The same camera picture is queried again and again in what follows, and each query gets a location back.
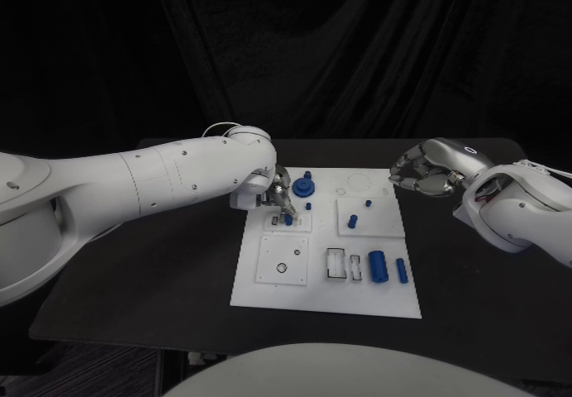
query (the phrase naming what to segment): robotic hand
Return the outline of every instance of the robotic hand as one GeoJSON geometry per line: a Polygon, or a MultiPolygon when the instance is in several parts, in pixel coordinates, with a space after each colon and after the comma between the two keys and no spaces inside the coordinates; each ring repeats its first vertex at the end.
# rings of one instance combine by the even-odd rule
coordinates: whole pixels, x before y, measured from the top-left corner
{"type": "Polygon", "coordinates": [[[391,168],[389,181],[431,197],[450,196],[463,186],[463,202],[453,215],[502,250],[519,252],[536,244],[572,267],[572,188],[532,161],[497,165],[471,147],[444,138],[415,146],[391,168]],[[414,162],[421,178],[404,178],[414,162]]]}
{"type": "Polygon", "coordinates": [[[244,126],[226,134],[69,160],[0,153],[0,306],[126,221],[228,193],[234,208],[296,216],[271,137],[244,126]]]}

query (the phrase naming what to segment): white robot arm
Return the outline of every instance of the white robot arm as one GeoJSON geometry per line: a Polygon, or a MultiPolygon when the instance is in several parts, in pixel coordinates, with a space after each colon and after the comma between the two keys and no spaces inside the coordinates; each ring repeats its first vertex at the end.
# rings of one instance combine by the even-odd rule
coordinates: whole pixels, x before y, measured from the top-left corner
{"type": "Polygon", "coordinates": [[[228,193],[234,208],[278,204],[296,216],[288,186],[257,127],[69,160],[0,153],[0,305],[52,278],[114,225],[228,193]]]}
{"type": "Polygon", "coordinates": [[[483,238],[507,252],[536,244],[572,267],[572,188],[548,170],[528,160],[494,166],[471,147],[435,138],[404,154],[389,180],[432,197],[451,195],[463,186],[463,202],[453,214],[483,238]],[[411,162],[419,179],[399,175],[411,162]]]}

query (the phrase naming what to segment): black table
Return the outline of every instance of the black table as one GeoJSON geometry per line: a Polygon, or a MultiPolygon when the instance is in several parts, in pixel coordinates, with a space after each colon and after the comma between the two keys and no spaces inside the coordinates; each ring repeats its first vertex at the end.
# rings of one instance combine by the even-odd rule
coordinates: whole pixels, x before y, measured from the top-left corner
{"type": "MultiPolygon", "coordinates": [[[[418,142],[274,145],[285,166],[389,168],[418,142]]],[[[466,143],[497,164],[526,158],[506,139],[466,143]]],[[[572,270],[536,247],[507,254],[487,244],[451,215],[460,194],[427,198],[399,189],[396,196],[422,320],[232,307],[247,212],[229,209],[225,196],[128,222],[81,250],[32,336],[225,354],[339,342],[417,353],[490,375],[571,382],[572,270]]]]}

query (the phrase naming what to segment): black backdrop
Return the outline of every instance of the black backdrop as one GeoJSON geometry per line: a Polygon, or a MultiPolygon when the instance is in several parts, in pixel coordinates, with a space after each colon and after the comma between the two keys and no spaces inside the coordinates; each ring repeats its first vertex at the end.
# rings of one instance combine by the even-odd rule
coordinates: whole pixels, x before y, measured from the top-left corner
{"type": "Polygon", "coordinates": [[[91,155],[232,120],[504,136],[566,168],[571,19],[564,0],[2,2],[0,150],[91,155]]]}

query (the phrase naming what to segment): white platform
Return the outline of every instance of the white platform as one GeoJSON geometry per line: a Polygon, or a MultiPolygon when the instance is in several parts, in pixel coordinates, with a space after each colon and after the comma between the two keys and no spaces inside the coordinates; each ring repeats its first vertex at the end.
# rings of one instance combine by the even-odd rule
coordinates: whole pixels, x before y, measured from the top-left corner
{"type": "Polygon", "coordinates": [[[389,170],[288,168],[293,182],[303,177],[306,170],[313,173],[316,192],[309,198],[298,198],[291,194],[291,199],[303,219],[311,219],[311,229],[301,230],[307,229],[306,222],[301,227],[291,226],[293,229],[284,225],[272,228],[272,216],[268,213],[280,215],[275,207],[260,207],[249,211],[231,305],[421,318],[399,205],[394,185],[388,181],[389,170]],[[369,208],[365,206],[366,199],[373,202],[369,208]],[[306,210],[307,203],[313,204],[311,210],[306,210]],[[343,214],[339,215],[340,203],[343,214]],[[359,216],[356,229],[347,227],[346,212],[359,216]],[[298,279],[294,279],[294,274],[290,278],[288,274],[296,269],[298,277],[298,261],[304,260],[301,255],[293,256],[294,240],[274,239],[272,246],[277,251],[274,256],[268,256],[270,252],[264,251],[270,250],[261,250],[264,237],[306,239],[307,277],[301,277],[304,281],[297,281],[298,285],[293,285],[293,281],[298,279]],[[346,280],[327,279],[329,248],[342,248],[346,252],[346,280]],[[368,256],[372,251],[385,252],[389,272],[386,283],[378,284],[372,281],[368,256]],[[352,255],[360,256],[362,281],[352,280],[352,255]],[[404,258],[405,261],[409,276],[409,283],[405,285],[399,283],[396,258],[404,258]],[[281,263],[288,266],[284,273],[277,271],[281,263]]]}

